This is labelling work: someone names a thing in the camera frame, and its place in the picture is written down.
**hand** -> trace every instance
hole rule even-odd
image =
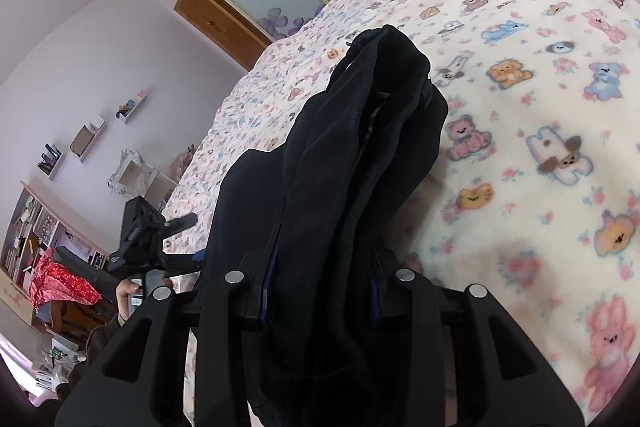
[[[174,284],[171,279],[163,279],[162,286],[173,288]],[[116,299],[118,301],[118,313],[123,321],[126,321],[129,314],[129,295],[133,295],[140,291],[140,286],[129,279],[123,279],[116,287]]]

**bed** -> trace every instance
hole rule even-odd
[[[332,0],[220,107],[164,211],[199,223],[165,250],[205,247],[229,167],[282,144],[347,42],[383,24],[430,58],[449,103],[386,241],[436,283],[486,285],[590,422],[640,350],[640,0]]]

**pink teddy bear print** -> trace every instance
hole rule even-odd
[[[447,150],[450,160],[458,161],[468,158],[491,143],[491,133],[480,132],[474,125],[474,120],[465,114],[457,120],[447,123],[447,136],[453,145]]]
[[[609,402],[629,371],[627,353],[636,336],[636,327],[626,323],[626,304],[620,297],[600,304],[587,318],[591,330],[591,356],[596,364],[584,378],[593,387],[589,411],[598,413]]]
[[[589,10],[588,12],[582,12],[582,15],[587,17],[589,24],[594,28],[604,31],[609,37],[609,40],[614,44],[619,44],[626,39],[626,33],[616,26],[611,26],[606,20],[602,18],[604,13],[602,10]]]

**wooden drawer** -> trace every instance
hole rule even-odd
[[[178,0],[175,11],[247,71],[271,41],[223,0]]]

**pink cloth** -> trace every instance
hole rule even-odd
[[[92,306],[100,294],[85,279],[76,277],[62,264],[52,263],[52,249],[42,254],[33,269],[29,298],[34,308],[48,301],[73,301]]]

